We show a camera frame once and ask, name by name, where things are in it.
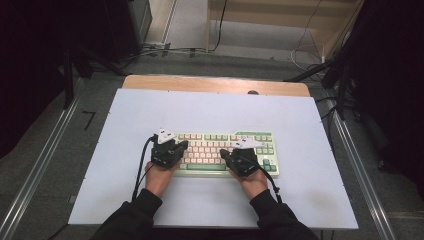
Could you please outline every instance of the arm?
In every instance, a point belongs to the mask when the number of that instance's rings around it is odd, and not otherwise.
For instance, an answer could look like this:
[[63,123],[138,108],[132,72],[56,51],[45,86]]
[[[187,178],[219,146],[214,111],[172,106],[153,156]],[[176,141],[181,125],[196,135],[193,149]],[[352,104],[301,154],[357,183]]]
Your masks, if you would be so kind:
[[244,178],[231,174],[251,200],[250,205],[259,217],[258,226],[268,234],[269,239],[318,239],[308,227],[297,220],[287,204],[278,204],[274,200],[268,189],[268,181],[261,171]]
[[134,202],[124,202],[97,230],[91,240],[117,239],[146,239],[153,226],[153,216],[162,205],[162,197],[172,174],[179,167],[181,161],[171,169],[152,166],[149,162],[145,169],[146,187],[140,191]]

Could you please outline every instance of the white tabletop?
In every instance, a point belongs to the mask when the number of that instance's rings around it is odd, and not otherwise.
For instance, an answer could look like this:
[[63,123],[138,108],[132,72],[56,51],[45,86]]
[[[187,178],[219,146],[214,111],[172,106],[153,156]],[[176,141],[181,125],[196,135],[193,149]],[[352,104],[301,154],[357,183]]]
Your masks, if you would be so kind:
[[[101,224],[131,200],[144,143],[161,127],[272,132],[280,168],[275,182],[298,219],[310,228],[358,228],[312,98],[133,89],[117,91],[69,224]],[[156,226],[257,227],[233,178],[174,177],[162,199]]]

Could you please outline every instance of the black curtain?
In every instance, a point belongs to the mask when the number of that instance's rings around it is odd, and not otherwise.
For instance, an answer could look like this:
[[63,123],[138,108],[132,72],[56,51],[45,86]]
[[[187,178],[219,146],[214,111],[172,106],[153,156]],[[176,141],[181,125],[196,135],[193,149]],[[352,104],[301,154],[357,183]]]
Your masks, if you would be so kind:
[[63,90],[62,48],[45,4],[0,3],[0,157]]
[[360,24],[349,54],[353,96],[379,128],[370,133],[382,160],[424,197],[424,2],[365,1]]

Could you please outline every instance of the hand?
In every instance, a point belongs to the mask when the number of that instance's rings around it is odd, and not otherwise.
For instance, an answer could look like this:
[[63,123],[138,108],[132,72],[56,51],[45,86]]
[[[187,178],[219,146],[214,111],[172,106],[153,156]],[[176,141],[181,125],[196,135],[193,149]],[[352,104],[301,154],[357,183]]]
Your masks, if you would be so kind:
[[230,174],[240,183],[244,193],[252,200],[259,193],[268,189],[268,181],[261,170],[256,170],[248,177],[239,177],[230,170]]
[[161,198],[169,183],[171,182],[172,175],[181,165],[181,160],[175,164],[172,168],[163,168],[154,165],[152,162],[148,162],[145,171],[148,169],[149,172],[146,174],[146,189],[157,197]]

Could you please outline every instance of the keyboard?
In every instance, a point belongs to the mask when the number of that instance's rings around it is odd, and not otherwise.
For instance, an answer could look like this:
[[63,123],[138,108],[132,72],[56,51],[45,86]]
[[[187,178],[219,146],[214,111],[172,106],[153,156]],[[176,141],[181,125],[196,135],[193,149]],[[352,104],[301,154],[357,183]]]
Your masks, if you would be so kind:
[[278,160],[274,136],[270,132],[235,133],[177,133],[177,142],[187,140],[189,146],[184,152],[183,162],[175,176],[228,177],[228,167],[219,154],[220,149],[233,151],[232,143],[250,137],[263,142],[263,147],[254,148],[261,165],[271,176],[278,176]]

